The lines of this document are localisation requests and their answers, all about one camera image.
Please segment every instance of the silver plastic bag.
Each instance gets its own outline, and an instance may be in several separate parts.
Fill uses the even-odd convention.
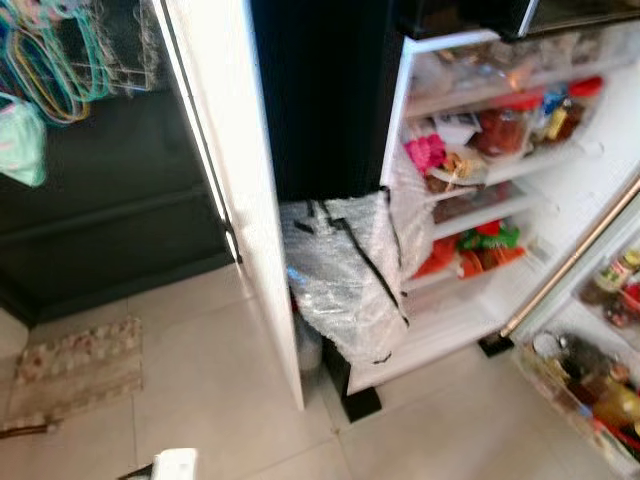
[[[300,311],[351,364],[385,361],[407,332],[389,193],[280,207]]]

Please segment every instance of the refrigerator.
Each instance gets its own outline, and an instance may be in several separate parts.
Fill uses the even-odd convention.
[[[593,406],[576,395],[575,388],[569,388],[567,377],[553,359],[541,357],[534,348],[544,338],[547,343],[552,339],[560,345],[570,335],[577,335],[595,348],[590,351],[596,352],[596,357],[627,367],[626,383],[640,382],[640,323],[630,321],[629,326],[620,328],[607,317],[609,303],[587,306],[581,301],[582,290],[594,276],[619,262],[629,250],[640,248],[640,55],[634,48],[639,44],[640,24],[570,31],[517,43],[502,42],[493,30],[477,27],[418,40],[397,32],[386,36],[398,50],[389,56],[391,61],[378,63],[380,68],[386,66],[392,71],[378,72],[378,76],[392,81],[373,90],[384,97],[377,104],[388,105],[388,109],[381,108],[373,122],[367,110],[360,120],[371,127],[368,129],[357,128],[357,115],[350,118],[350,124],[344,118],[336,119],[340,131],[336,131],[333,144],[335,158],[327,160],[335,169],[327,171],[322,163],[306,162],[307,157],[287,157],[291,152],[287,153],[288,130],[284,123],[297,118],[299,112],[293,115],[292,109],[300,105],[289,105],[286,96],[269,91],[269,82],[277,75],[266,69],[269,62],[265,62],[266,54],[260,48],[260,22],[248,3],[208,5],[202,1],[187,6],[184,2],[158,0],[156,5],[161,7],[158,11],[163,34],[183,85],[183,97],[189,103],[188,114],[198,119],[193,123],[202,133],[203,145],[211,151],[207,168],[219,179],[218,200],[229,212],[228,221],[237,236],[237,254],[253,281],[284,375],[300,408],[304,401],[278,220],[278,201],[287,197],[288,185],[295,185],[291,199],[305,196],[304,188],[298,188],[304,182],[296,183],[295,172],[305,178],[316,175],[319,182],[331,182],[333,176],[340,186],[331,191],[336,196],[362,194],[371,185],[394,188],[394,166],[413,161],[407,145],[438,133],[434,117],[446,114],[468,118],[472,114],[475,120],[469,122],[470,138],[458,146],[485,149],[486,144],[478,138],[492,131],[489,120],[493,118],[495,126],[495,112],[521,113],[514,104],[524,102],[528,105],[525,110],[533,110],[530,120],[536,121],[527,123],[526,134],[516,135],[521,147],[517,151],[500,159],[485,158],[492,154],[480,155],[486,163],[481,188],[476,184],[457,185],[435,193],[428,191],[425,180],[425,195],[431,195],[430,208],[434,216],[438,214],[434,218],[434,241],[501,221],[500,226],[507,230],[517,227],[517,246],[524,255],[508,263],[498,262],[484,273],[466,275],[458,251],[453,256],[458,263],[406,281],[402,303],[411,323],[406,337],[383,363],[347,365],[340,393],[345,398],[356,396],[498,333],[515,343],[513,352],[507,354],[514,356],[532,388],[554,404],[614,470],[629,478],[640,474],[640,463],[624,446],[633,433],[621,434],[608,428],[594,415]],[[286,13],[293,18],[296,12]],[[312,60],[321,61],[318,57]],[[218,68],[221,62],[226,75]],[[289,73],[298,78],[295,72]],[[563,103],[567,92],[573,87],[575,96],[581,91],[584,95],[584,81],[590,81],[591,87],[594,83],[600,86],[589,89],[591,94],[597,92],[586,95],[593,96],[593,101],[585,103],[588,108],[570,134],[562,141],[530,142],[534,127],[543,125],[548,131],[553,125],[558,130],[558,123],[564,125],[561,120],[566,121],[571,113],[571,105]],[[327,102],[331,107],[343,99],[336,93],[337,83],[330,85],[335,94],[333,103]],[[550,91],[560,91],[561,101],[544,124],[533,114],[538,113]],[[314,95],[324,98],[321,90],[313,89],[305,98]],[[529,101],[534,98],[537,103],[531,107]],[[282,105],[274,114],[270,105],[276,100]],[[562,119],[553,118],[558,107],[567,110],[558,113]],[[494,112],[494,117],[487,117],[486,112]],[[326,124],[325,113],[319,114],[325,130],[315,130],[315,136],[308,137],[315,139],[323,152],[332,139],[323,136],[331,127]],[[313,112],[305,111],[304,115],[308,115],[308,125],[316,125]],[[371,135],[381,132],[379,124],[384,124],[382,141],[379,135],[373,141]],[[350,145],[354,138],[369,142],[363,148],[366,158],[359,157],[355,163],[343,156],[345,151],[355,155],[355,150],[339,148],[344,128],[349,125],[354,128]],[[455,135],[462,130],[454,128]],[[378,142],[383,144],[380,151],[374,145]],[[304,150],[302,147],[309,158],[316,158],[312,143],[296,146]],[[295,168],[289,168],[290,163],[296,163]],[[355,182],[357,188],[351,188],[348,182],[343,184],[342,175],[360,180]],[[322,193],[316,190],[309,197]],[[446,208],[436,210],[442,204]],[[618,299],[622,289],[636,278],[625,278],[626,283],[608,302]]]

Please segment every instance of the container lid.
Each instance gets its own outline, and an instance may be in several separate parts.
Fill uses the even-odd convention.
[[[569,85],[569,96],[571,97],[593,97],[600,93],[604,85],[602,77],[591,77],[581,82],[574,82]]]
[[[505,108],[516,110],[518,112],[528,112],[529,110],[535,110],[538,108],[542,104],[542,99],[542,96],[535,96],[520,102],[510,103],[506,105]]]
[[[625,261],[632,267],[640,267],[640,251],[629,250],[624,254]]]

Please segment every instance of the food jar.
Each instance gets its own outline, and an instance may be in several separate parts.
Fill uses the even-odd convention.
[[[547,127],[547,143],[567,140],[579,125],[587,122],[603,85],[602,77],[591,77],[569,85],[567,98],[551,115]]]
[[[640,322],[640,283],[627,285],[604,308],[607,321],[618,328]]]
[[[533,126],[534,112],[542,103],[541,96],[480,112],[482,131],[471,144],[491,161],[503,156],[524,154]]]

